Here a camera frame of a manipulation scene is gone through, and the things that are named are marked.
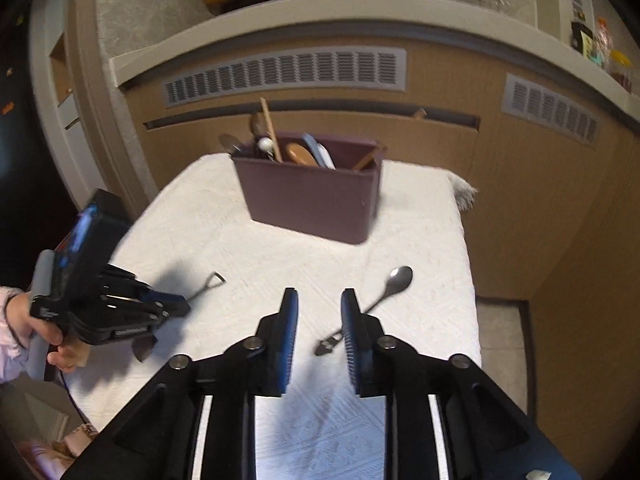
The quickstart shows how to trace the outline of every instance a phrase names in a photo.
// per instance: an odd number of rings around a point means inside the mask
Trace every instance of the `phone screen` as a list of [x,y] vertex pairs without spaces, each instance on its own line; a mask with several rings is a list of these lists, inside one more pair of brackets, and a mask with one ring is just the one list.
[[78,215],[78,221],[76,222],[76,225],[64,240],[60,259],[58,260],[58,267],[62,271],[61,285],[63,290],[68,277],[73,270],[78,251],[82,248],[82,244],[84,243],[86,235],[89,232],[89,227],[91,227],[91,224],[94,221],[97,213],[97,205],[91,204],[87,206],[87,208],[85,208],[85,210]]

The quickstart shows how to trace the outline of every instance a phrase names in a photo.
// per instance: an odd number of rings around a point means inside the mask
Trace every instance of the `hand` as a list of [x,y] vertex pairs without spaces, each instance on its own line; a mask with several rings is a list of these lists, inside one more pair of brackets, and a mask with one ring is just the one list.
[[14,296],[6,306],[6,321],[20,340],[20,344],[28,348],[31,334],[36,331],[47,343],[58,346],[57,351],[47,356],[47,361],[63,372],[75,370],[72,359],[75,354],[62,344],[63,337],[59,327],[55,323],[31,317],[30,306],[31,295],[28,292]]

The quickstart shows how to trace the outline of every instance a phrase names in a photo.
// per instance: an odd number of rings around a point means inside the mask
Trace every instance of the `bottle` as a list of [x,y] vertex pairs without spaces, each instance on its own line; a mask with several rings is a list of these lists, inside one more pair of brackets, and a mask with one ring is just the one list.
[[607,20],[598,18],[596,33],[593,37],[593,57],[591,59],[607,72],[609,71],[609,59],[612,49],[613,38],[609,32],[609,27],[607,27]]
[[627,92],[631,92],[633,65],[631,61],[629,61],[629,58],[618,50],[611,51],[609,74],[613,79],[619,82]]

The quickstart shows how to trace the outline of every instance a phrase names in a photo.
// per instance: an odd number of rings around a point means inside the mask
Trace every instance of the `table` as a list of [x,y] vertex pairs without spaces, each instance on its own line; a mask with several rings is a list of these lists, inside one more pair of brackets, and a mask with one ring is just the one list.
[[383,399],[353,395],[344,345],[322,357],[313,350],[340,326],[343,289],[353,287],[364,308],[394,267],[409,265],[411,287],[376,311],[385,331],[423,354],[462,352],[480,364],[460,186],[468,185],[448,171],[385,161],[378,219],[369,240],[351,246],[253,222],[228,156],[204,156],[162,190],[113,263],[185,296],[212,270],[227,283],[195,300],[188,318],[167,322],[143,364],[128,342],[92,348],[87,367],[68,376],[74,400],[101,430],[169,357],[222,353],[253,335],[293,286],[300,316],[291,382],[282,398],[256,399],[257,477],[382,478]]

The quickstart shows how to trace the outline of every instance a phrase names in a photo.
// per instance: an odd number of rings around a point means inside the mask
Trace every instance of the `wooden stick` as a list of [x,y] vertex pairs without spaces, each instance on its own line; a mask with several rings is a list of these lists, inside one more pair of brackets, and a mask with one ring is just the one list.
[[424,119],[427,116],[427,112],[424,111],[424,108],[418,108],[414,114],[411,116],[412,119]]
[[271,122],[271,115],[269,113],[267,101],[263,97],[261,97],[260,104],[262,105],[262,113],[264,114],[264,119],[267,121],[267,133],[273,141],[273,155],[278,162],[282,162],[282,154],[280,153],[280,147],[278,146],[278,137],[276,137],[276,132],[273,129],[273,123]]
[[353,171],[360,171],[367,164],[369,164],[379,152],[386,152],[386,146],[384,144],[378,145],[369,153],[367,153],[367,155],[363,156],[351,169]]

